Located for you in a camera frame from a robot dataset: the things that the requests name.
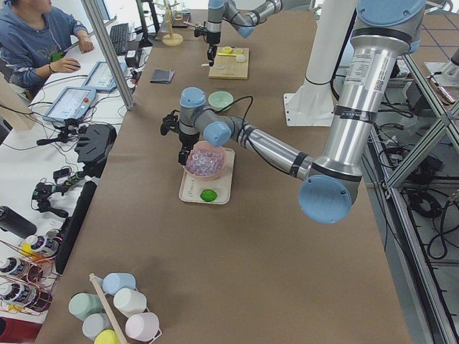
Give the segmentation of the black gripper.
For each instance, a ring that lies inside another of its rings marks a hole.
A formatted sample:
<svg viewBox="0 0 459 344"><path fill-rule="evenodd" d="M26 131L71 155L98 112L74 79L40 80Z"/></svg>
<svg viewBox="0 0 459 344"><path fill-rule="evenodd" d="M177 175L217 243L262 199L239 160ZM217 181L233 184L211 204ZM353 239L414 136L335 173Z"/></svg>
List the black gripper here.
<svg viewBox="0 0 459 344"><path fill-rule="evenodd" d="M219 23L205 21L203 25L196 25L194 27L194 36L203 37L204 41L209 44L207 59L209 66L213 67L217 56L217 45L219 44Z"/></svg>
<svg viewBox="0 0 459 344"><path fill-rule="evenodd" d="M166 135L168 132L178 134L182 144L181 151L189 153L198 142L200 134L195 128L182 124L178 113L178 110L172 110L162 119L160 132L161 135Z"/></svg>

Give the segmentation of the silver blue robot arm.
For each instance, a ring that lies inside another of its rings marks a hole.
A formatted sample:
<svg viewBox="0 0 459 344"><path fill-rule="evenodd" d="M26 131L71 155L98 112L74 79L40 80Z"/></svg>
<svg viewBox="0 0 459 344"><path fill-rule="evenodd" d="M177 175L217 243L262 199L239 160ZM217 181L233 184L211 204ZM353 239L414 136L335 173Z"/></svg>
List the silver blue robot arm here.
<svg viewBox="0 0 459 344"><path fill-rule="evenodd" d="M228 22L237 33L247 38L253 28L262 24L269 16L277 14L283 8L282 1L265 1L256 9L241 13L234 1L211 0L208 2L207 20L194 27L194 36L203 37L209 45L207 59L209 66L214 66L217 46L221 40L222 22Z"/></svg>
<svg viewBox="0 0 459 344"><path fill-rule="evenodd" d="M322 224L340 221L356 200L362 177L359 162L395 62L419 46L424 10L423 1L358 1L351 7L356 21L344 41L354 53L318 158L268 135L244 118L216 114L197 87L182 91L181 108L163 119L161 134L178 134L180 164L188 161L200 138L214 146L235 140L272 167L302 181L298 202L306 216Z"/></svg>

